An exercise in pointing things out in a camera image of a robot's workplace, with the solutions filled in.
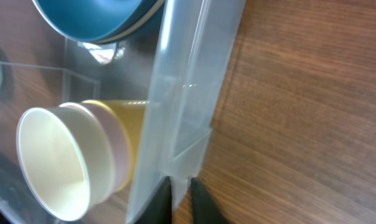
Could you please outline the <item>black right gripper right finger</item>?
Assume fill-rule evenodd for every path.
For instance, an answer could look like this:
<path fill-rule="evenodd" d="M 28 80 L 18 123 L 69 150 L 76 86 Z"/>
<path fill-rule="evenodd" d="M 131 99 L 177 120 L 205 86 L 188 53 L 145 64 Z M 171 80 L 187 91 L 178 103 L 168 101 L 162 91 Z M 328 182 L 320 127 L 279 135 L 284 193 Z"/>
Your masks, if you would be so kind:
<path fill-rule="evenodd" d="M 200 179 L 190 180 L 190 195 L 193 224 L 230 224 Z"/>

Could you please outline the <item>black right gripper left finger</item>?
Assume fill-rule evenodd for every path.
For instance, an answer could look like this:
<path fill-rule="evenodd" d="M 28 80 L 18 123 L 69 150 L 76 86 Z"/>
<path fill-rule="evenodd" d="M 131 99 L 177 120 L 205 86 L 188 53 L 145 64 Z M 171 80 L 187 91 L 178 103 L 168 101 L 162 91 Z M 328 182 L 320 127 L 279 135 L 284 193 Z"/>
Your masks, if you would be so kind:
<path fill-rule="evenodd" d="M 172 223 L 172 184 L 165 177 L 159 184 L 148 206 L 135 224 L 171 224 Z"/>

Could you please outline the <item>small pink plastic cup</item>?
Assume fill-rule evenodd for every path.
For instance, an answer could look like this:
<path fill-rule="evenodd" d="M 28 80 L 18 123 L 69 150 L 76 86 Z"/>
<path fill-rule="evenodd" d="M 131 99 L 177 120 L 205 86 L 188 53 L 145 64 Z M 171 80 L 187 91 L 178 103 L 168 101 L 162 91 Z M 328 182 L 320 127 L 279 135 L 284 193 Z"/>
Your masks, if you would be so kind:
<path fill-rule="evenodd" d="M 133 171 L 133 153 L 123 125 L 110 106 L 97 100 L 85 100 L 80 103 L 62 103 L 60 107 L 73 108 L 91 116 L 105 132 L 110 143 L 115 163 L 115 183 L 113 191 L 122 190 L 130 181 Z"/>

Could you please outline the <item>cream plastic cup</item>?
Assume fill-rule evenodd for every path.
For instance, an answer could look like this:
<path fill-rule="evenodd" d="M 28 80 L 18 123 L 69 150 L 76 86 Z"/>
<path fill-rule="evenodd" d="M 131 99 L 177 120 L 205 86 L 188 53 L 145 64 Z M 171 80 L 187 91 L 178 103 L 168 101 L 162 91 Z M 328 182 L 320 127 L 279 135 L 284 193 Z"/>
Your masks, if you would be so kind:
<path fill-rule="evenodd" d="M 17 125 L 16 144 L 31 192 L 58 219 L 80 219 L 113 191 L 110 144 L 100 125 L 81 110 L 28 109 Z"/>

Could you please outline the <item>clear plastic storage container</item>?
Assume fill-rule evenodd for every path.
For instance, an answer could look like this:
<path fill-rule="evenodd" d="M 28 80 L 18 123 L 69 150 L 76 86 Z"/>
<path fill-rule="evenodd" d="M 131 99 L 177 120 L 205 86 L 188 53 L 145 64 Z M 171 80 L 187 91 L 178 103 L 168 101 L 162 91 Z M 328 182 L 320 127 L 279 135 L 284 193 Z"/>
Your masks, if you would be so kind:
<path fill-rule="evenodd" d="M 134 223 L 165 177 L 176 209 L 202 167 L 244 5 L 167 0 L 132 34 L 95 44 L 58 33 L 33 1 L 0 0 L 0 213 L 9 223 Z M 146 108 L 128 185 L 67 222 L 31 192 L 17 125 L 28 109 L 85 100 Z"/>

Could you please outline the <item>dark blue bowl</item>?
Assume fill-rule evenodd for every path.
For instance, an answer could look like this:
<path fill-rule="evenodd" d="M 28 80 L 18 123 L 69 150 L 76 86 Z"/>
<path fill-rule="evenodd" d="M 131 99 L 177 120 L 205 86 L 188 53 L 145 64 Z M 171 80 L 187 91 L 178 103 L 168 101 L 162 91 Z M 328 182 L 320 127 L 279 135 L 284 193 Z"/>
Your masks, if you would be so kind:
<path fill-rule="evenodd" d="M 33 0 L 33 3 L 58 33 L 73 40 L 96 42 L 131 27 L 155 0 Z"/>

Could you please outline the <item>yellow plastic cup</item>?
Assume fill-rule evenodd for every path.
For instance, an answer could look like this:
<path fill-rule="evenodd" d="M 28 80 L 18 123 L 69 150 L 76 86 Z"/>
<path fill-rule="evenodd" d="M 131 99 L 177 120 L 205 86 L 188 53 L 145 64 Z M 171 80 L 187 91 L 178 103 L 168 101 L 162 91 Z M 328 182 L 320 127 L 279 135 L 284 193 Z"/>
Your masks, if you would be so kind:
<path fill-rule="evenodd" d="M 123 125 L 123 129 L 128 137 L 131 152 L 133 153 L 133 171 L 134 174 L 136 158 L 138 154 L 139 141 L 141 137 L 141 130 L 143 127 L 143 119 L 146 108 L 145 101 L 131 101 L 131 100 L 97 100 L 104 102 L 110 106 L 116 113 L 117 117 Z"/>

